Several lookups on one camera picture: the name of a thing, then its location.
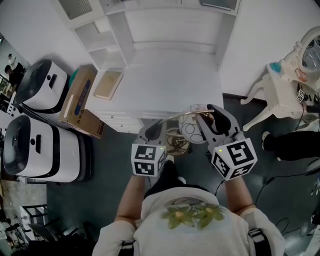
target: white sneaker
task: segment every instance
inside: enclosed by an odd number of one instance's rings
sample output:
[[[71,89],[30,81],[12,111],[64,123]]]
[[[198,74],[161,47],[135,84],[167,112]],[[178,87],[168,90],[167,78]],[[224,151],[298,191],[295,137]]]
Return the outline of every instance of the white sneaker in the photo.
[[[264,150],[264,141],[266,139],[266,137],[270,134],[270,132],[265,131],[264,133],[262,133],[262,149]]]
[[[183,184],[187,184],[187,181],[184,177],[179,176],[178,180],[181,181]]]
[[[170,161],[172,161],[174,163],[175,162],[175,157],[173,155],[167,154],[165,160],[166,161],[170,160]]]

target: cardboard box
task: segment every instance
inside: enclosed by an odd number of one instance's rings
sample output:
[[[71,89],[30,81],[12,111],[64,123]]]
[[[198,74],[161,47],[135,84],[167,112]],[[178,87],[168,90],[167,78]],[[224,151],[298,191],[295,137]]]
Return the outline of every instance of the cardboard box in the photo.
[[[63,103],[59,121],[92,137],[101,139],[105,123],[85,109],[96,72],[90,66],[81,66]]]

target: person's leg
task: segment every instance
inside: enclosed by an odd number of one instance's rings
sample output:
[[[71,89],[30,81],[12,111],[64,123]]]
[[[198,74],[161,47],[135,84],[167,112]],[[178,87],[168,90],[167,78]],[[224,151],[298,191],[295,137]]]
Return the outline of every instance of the person's leg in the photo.
[[[262,135],[262,148],[271,152],[276,150],[276,138],[266,131]]]
[[[159,179],[153,185],[153,187],[145,193],[144,198],[168,189],[182,187],[183,185],[183,182],[178,180],[176,165],[171,160],[167,160],[164,163]]]
[[[320,132],[297,131],[276,138],[275,155],[281,160],[295,161],[320,157]]]

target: small box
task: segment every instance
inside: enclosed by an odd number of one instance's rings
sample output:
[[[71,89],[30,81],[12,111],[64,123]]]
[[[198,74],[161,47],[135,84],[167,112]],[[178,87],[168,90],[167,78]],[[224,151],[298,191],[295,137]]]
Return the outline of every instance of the small box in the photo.
[[[105,123],[85,109],[96,72],[90,66],[81,66],[63,103],[59,121],[91,137],[101,139]]]
[[[213,150],[211,163],[228,181],[248,174],[258,161],[249,138],[217,146]]]
[[[132,144],[131,163],[134,175],[156,177],[166,159],[166,147]]]

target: shoulder strap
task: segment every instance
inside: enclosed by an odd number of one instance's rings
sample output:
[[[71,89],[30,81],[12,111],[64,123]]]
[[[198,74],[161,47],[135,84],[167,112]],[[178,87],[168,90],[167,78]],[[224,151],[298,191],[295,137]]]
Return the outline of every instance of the shoulder strap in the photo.
[[[118,256],[134,256],[134,242],[134,239],[123,241]]]
[[[256,256],[272,256],[268,238],[260,228],[249,230],[249,236],[254,242]]]

